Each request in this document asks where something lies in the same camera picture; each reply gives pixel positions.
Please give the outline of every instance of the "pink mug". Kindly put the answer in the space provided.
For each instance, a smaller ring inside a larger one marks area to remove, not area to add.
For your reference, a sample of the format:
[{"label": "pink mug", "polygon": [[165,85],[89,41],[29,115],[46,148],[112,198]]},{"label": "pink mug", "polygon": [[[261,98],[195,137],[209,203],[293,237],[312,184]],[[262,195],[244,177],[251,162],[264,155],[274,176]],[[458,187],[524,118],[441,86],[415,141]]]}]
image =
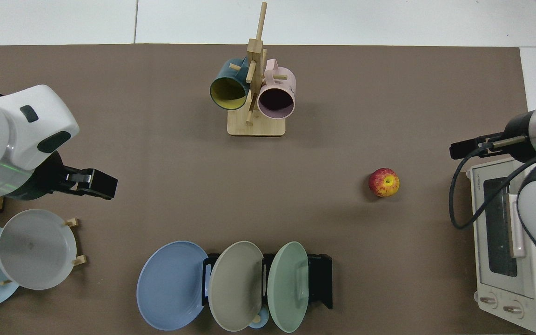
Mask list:
[{"label": "pink mug", "polygon": [[276,59],[266,62],[266,84],[258,94],[258,109],[271,119],[284,119],[295,110],[295,74],[279,67]]}]

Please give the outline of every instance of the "oven knob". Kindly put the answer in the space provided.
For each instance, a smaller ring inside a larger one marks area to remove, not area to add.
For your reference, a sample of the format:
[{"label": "oven knob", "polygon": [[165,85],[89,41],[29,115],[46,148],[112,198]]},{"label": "oven knob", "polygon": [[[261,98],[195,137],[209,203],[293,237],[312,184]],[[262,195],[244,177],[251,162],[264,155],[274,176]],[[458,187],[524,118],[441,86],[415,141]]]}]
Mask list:
[{"label": "oven knob", "polygon": [[487,305],[490,305],[491,308],[493,309],[497,308],[496,295],[491,292],[488,292],[486,296],[484,297],[479,297],[479,301],[481,301],[482,303],[486,303]]},{"label": "oven knob", "polygon": [[513,301],[513,303],[513,306],[504,306],[504,310],[508,313],[517,315],[519,319],[522,319],[525,316],[523,306],[518,301]]}]

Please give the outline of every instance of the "oven door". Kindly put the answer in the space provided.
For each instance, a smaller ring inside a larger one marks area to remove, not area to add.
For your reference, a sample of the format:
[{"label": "oven door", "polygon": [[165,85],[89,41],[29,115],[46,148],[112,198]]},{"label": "oven door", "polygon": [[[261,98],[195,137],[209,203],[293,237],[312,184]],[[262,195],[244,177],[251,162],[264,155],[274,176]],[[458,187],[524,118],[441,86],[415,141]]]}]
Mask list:
[{"label": "oven door", "polygon": [[[521,163],[514,159],[502,160],[472,169],[475,209],[485,197],[493,193]],[[510,194],[516,194],[523,182],[525,172],[517,176],[508,187],[496,195],[476,221],[478,245],[479,280],[482,284],[510,291],[534,299],[532,270],[530,265],[530,239],[521,229],[520,222],[513,220],[510,210]],[[516,255],[513,250],[523,250]]]}]

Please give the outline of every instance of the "oven handle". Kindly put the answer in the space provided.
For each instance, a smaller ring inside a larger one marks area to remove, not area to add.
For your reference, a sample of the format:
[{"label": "oven handle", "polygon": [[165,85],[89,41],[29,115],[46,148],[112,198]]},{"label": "oven handle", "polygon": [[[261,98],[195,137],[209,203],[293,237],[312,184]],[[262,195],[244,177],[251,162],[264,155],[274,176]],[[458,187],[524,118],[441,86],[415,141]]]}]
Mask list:
[{"label": "oven handle", "polygon": [[527,256],[527,251],[525,250],[523,223],[521,223],[521,218],[518,216],[518,209],[516,207],[517,198],[518,195],[508,195],[508,204],[510,209],[510,225],[508,226],[510,237],[510,256],[514,258],[523,258]]}]

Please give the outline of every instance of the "oven window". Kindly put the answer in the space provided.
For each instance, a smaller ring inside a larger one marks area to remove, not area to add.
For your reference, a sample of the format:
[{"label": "oven window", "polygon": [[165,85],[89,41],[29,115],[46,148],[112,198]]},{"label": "oven window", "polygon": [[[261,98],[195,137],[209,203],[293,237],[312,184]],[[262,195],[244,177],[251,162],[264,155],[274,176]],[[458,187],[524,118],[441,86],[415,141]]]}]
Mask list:
[{"label": "oven window", "polygon": [[[496,190],[504,178],[496,178],[483,182],[485,198]],[[510,216],[507,203],[509,186],[496,195],[489,206],[485,208],[485,221],[487,223],[487,252],[489,254],[489,269],[497,274],[516,276],[516,259],[510,256],[510,239],[508,227]]]}]

